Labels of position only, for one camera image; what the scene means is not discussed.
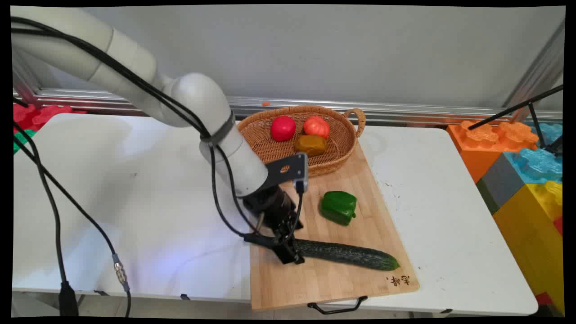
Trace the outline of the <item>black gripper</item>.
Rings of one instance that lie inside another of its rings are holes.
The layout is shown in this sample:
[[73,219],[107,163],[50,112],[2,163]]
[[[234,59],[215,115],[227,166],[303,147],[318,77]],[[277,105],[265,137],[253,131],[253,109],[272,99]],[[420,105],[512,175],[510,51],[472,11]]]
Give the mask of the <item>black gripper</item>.
[[283,242],[272,246],[272,251],[283,265],[305,262],[296,239],[291,238],[303,225],[300,220],[295,221],[297,206],[283,189],[273,186],[253,193],[243,198],[243,206],[256,217],[263,215],[263,226],[272,230],[276,242]]

